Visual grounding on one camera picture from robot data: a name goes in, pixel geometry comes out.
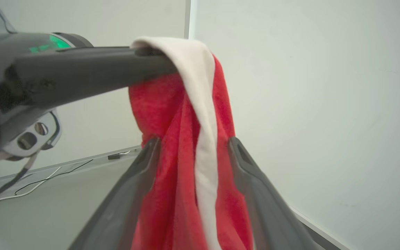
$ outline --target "table surface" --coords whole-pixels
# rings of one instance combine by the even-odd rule
[[[24,197],[0,201],[0,250],[68,249],[134,159],[97,159]]]

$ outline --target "cable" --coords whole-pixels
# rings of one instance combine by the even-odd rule
[[[29,193],[33,192],[35,189],[37,189],[41,184],[45,183],[46,180],[49,180],[51,178],[51,176],[53,176],[56,172],[58,172],[58,170],[60,170],[62,167],[57,168],[51,175],[49,175],[46,179],[44,179],[43,181],[40,181],[41,183],[39,183],[38,185],[36,185],[34,188],[32,188],[31,190],[29,190],[28,192],[25,192],[24,194],[20,194],[20,195],[13,195],[13,196],[8,196],[8,197],[3,197],[0,198],[0,201],[4,201],[4,200],[8,200],[8,199],[12,199],[12,198],[17,198],[17,197],[22,197],[25,195],[28,195]]]
[[[21,177],[26,174],[26,172],[32,167],[33,163],[36,160],[36,157],[38,156],[38,152],[36,152],[30,159],[27,161],[26,165],[21,169],[21,171],[9,182],[4,184],[2,187],[0,187],[0,194],[2,194],[5,190],[13,186],[18,180],[21,179]]]
[[[49,177],[47,177],[46,179],[43,179],[43,180],[41,180],[41,181],[38,181],[38,182],[45,182],[46,180],[53,179],[53,178],[55,178],[55,177],[57,177],[57,176],[60,176],[60,175],[62,175],[62,174],[68,174],[68,173],[71,173],[71,172],[73,172],[73,171],[75,171],[75,170],[77,170],[77,169],[81,168],[82,166],[86,165],[87,163],[90,163],[92,160],[90,160],[90,161],[88,161],[88,162],[84,163],[83,165],[80,165],[80,166],[76,167],[75,169],[72,169],[72,170],[71,170],[71,171],[69,171],[69,172],[65,172],[65,173],[60,173],[60,174],[57,174],[56,176],[54,176],[54,177],[52,177],[52,178],[49,178],[49,177],[50,177],[50,176],[49,176]],[[32,184],[38,183],[38,182],[32,182],[32,183],[30,183],[30,184],[27,184],[27,185],[25,185],[24,187],[22,187],[22,188],[20,188],[20,189],[16,190],[16,192],[15,192],[15,195],[16,195],[16,193],[18,193],[18,191],[22,190],[23,188],[25,188],[25,187],[27,187],[27,186],[30,186],[30,185],[32,185]]]
[[[90,163],[92,160],[90,160],[90,161],[84,163],[83,165],[80,165],[80,166],[76,167],[75,169],[72,169],[72,170],[69,171],[69,172],[65,172],[65,173],[61,173],[61,174],[57,174],[56,176],[53,176],[56,172],[58,172],[58,171],[62,168],[62,167],[59,167],[59,168],[57,168],[51,175],[49,175],[46,179],[43,179],[43,180],[41,180],[41,181],[38,181],[39,183],[38,183],[38,182],[32,182],[32,183],[27,184],[27,185],[25,185],[24,187],[22,187],[22,188],[20,188],[20,189],[18,189],[18,190],[16,191],[16,192],[18,192],[18,191],[22,190],[23,188],[25,188],[25,187],[27,187],[27,186],[29,186],[29,185],[38,183],[35,187],[33,187],[33,188],[32,188],[31,190],[29,190],[28,192],[25,192],[25,193],[20,194],[20,195],[17,195],[16,192],[15,192],[15,195],[0,198],[0,201],[4,201],[4,200],[8,200],[8,199],[13,199],[13,198],[18,198],[18,197],[26,196],[26,195],[28,195],[29,193],[33,192],[35,189],[37,189],[41,184],[45,183],[47,180],[53,179],[53,178],[55,178],[55,177],[57,177],[57,176],[60,176],[60,175],[62,175],[62,174],[71,173],[71,172],[75,171],[76,169],[81,168],[82,166],[86,165],[87,163]]]

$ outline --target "green led indicator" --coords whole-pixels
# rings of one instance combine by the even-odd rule
[[[57,38],[56,36],[49,36],[50,41],[54,42],[58,48],[63,49],[63,48],[70,48],[70,45],[68,45],[65,41],[61,40],[60,38]]]
[[[57,38],[56,36],[50,35],[49,36],[49,44],[44,44],[40,45],[38,47],[31,47],[29,48],[30,52],[32,53],[39,53],[41,51],[49,50],[49,49],[65,49],[65,48],[70,48],[70,45],[68,45],[65,41],[63,41],[60,38]]]

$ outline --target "towel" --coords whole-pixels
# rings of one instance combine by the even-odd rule
[[[162,139],[154,186],[141,204],[134,250],[249,250],[252,232],[227,153],[234,136],[219,61],[200,41],[142,37],[178,69],[129,88],[143,133]]]

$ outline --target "white backdrop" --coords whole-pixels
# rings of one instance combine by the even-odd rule
[[[352,250],[400,249],[400,0],[199,0],[236,134]]]
[[[94,46],[127,46],[140,35],[184,37],[185,0],[0,0],[0,7],[18,31],[75,33]],[[34,168],[141,142],[127,89],[59,107],[58,115],[62,137],[40,153]],[[0,161],[0,177],[24,163]]]

